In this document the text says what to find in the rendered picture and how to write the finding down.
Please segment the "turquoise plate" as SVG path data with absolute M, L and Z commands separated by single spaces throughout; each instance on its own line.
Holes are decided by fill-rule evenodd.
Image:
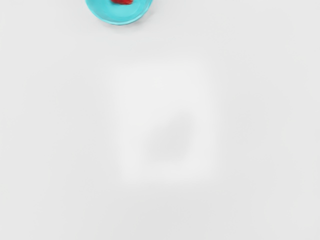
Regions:
M 99 20 L 111 25 L 128 25 L 149 10 L 153 0 L 133 0 L 130 5 L 114 4 L 111 0 L 85 0 L 88 9 Z

